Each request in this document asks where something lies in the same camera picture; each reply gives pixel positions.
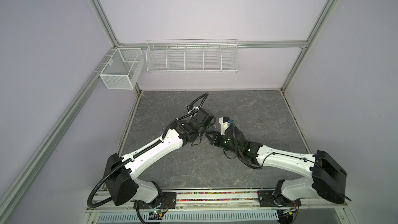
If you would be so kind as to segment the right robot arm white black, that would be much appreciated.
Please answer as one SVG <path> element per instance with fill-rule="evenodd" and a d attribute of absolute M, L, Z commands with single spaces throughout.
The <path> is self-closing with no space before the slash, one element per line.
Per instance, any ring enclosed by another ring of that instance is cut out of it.
<path fill-rule="evenodd" d="M 347 172 L 325 151 L 294 153 L 249 141 L 233 120 L 222 121 L 221 131 L 207 132 L 206 137 L 223 152 L 233 152 L 236 159 L 251 169 L 273 167 L 300 175 L 298 179 L 277 182 L 265 200 L 271 206 L 295 205 L 302 198 L 321 197 L 335 204 L 348 200 Z"/>

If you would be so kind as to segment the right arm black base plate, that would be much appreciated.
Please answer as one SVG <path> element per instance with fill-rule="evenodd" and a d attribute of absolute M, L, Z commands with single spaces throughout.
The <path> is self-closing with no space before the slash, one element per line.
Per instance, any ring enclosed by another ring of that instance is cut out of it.
<path fill-rule="evenodd" d="M 282 194 L 274 195 L 273 190 L 258 190 L 258 201 L 261 207 L 300 207 L 302 203 L 300 199 L 295 201 L 289 200 Z"/>

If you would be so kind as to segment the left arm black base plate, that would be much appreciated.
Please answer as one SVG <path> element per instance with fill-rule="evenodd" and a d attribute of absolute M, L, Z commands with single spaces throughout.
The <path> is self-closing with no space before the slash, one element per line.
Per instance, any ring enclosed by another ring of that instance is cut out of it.
<path fill-rule="evenodd" d="M 134 206 L 134 209 L 138 207 L 141 209 L 175 209 L 177 203 L 177 192 L 164 192 L 161 196 L 156 197 L 152 202 L 146 203 L 144 201 L 138 201 L 138 205 Z"/>

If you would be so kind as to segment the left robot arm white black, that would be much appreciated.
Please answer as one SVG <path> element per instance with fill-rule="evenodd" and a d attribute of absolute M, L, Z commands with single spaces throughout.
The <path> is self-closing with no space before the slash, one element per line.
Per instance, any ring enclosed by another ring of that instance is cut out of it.
<path fill-rule="evenodd" d="M 161 205 L 164 194 L 158 184 L 141 180 L 139 176 L 165 155 L 193 143 L 215 121 L 215 116 L 203 108 L 188 117 L 188 121 L 183 118 L 173 120 L 160 137 L 142 148 L 123 156 L 115 153 L 108 158 L 103 183 L 110 197 L 105 203 L 113 201 L 119 206 L 134 200 L 142 201 L 150 208 Z"/>

